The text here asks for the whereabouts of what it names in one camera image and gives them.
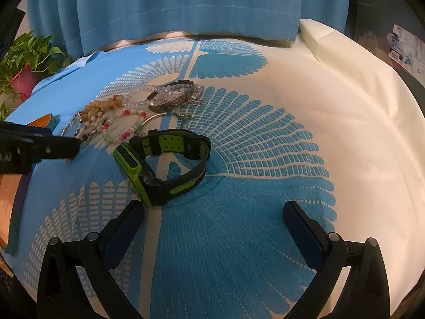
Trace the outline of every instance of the plant pot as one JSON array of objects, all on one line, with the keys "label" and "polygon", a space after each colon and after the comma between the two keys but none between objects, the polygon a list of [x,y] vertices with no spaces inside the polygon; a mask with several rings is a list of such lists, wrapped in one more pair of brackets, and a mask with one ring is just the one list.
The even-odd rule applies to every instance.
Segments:
[{"label": "plant pot", "polygon": [[16,74],[9,85],[18,93],[21,101],[27,100],[31,96],[34,87],[40,82],[38,73],[32,72],[29,64]]}]

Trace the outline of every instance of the fitness tracker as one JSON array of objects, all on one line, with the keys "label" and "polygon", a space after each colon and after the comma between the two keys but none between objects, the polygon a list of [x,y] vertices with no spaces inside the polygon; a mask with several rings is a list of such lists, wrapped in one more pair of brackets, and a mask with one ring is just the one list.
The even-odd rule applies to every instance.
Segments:
[{"label": "fitness tracker", "polygon": [[[189,172],[167,181],[155,176],[145,159],[163,152],[178,152],[190,160],[201,160]],[[168,200],[176,198],[196,187],[205,176],[207,161],[210,158],[211,141],[183,129],[151,130],[140,138],[132,137],[128,144],[120,144],[113,157],[133,182],[145,206],[163,206]]]}]

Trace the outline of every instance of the bracelet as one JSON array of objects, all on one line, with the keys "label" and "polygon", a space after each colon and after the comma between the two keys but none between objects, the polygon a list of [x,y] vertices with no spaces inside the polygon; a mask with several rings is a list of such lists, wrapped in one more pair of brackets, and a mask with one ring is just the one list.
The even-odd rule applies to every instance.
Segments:
[{"label": "bracelet", "polygon": [[[111,124],[119,119],[120,117],[123,116],[129,116],[129,115],[139,115],[140,118],[139,120],[137,120],[137,122],[127,131],[121,133],[119,136],[116,137],[111,137],[109,136],[109,127],[111,126]],[[134,134],[142,125],[143,121],[146,119],[146,113],[141,110],[141,109],[124,109],[122,111],[119,111],[113,115],[111,115],[103,124],[103,130],[102,130],[102,135],[103,135],[103,139],[109,143],[109,144],[117,144],[117,143],[122,143],[123,141],[125,141],[129,136],[131,136],[132,134]]]}]

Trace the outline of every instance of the curtain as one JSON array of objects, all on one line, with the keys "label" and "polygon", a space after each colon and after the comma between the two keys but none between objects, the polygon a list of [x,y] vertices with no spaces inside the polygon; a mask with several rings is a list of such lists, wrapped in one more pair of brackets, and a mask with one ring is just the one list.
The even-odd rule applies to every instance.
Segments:
[{"label": "curtain", "polygon": [[[28,0],[28,14],[37,34],[54,34],[54,45],[79,57],[117,40],[176,30],[294,40],[302,13],[322,18],[331,6],[343,14],[335,2],[320,0],[323,8],[312,9],[304,0]],[[325,19],[334,27],[345,17]]]}]

